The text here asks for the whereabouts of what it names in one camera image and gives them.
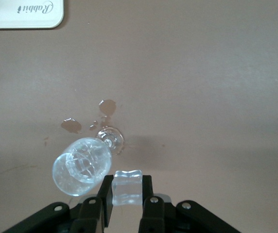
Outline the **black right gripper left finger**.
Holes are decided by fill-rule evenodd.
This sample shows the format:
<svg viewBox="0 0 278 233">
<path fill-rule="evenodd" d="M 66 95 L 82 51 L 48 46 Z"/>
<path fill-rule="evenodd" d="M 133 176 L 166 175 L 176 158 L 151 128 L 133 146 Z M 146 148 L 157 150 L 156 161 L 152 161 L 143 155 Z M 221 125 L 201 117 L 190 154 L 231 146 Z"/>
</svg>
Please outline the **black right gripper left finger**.
<svg viewBox="0 0 278 233">
<path fill-rule="evenodd" d="M 72 233 L 103 233 L 108 227 L 113 209 L 113 175 L 106 175 L 98 193 L 79 203 L 78 217 L 73 221 Z"/>
</svg>

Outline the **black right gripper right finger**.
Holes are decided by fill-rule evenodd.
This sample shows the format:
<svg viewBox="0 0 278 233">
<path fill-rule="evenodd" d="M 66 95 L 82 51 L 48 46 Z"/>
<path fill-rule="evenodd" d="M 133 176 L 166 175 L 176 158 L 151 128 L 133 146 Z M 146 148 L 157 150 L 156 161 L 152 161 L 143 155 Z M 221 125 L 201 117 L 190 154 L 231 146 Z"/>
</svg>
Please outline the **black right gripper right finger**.
<svg viewBox="0 0 278 233">
<path fill-rule="evenodd" d="M 151 175 L 143 175 L 142 177 L 142 201 L 143 212 L 139 224 L 139 233 L 164 233 L 164 200 L 154 195 Z"/>
</svg>

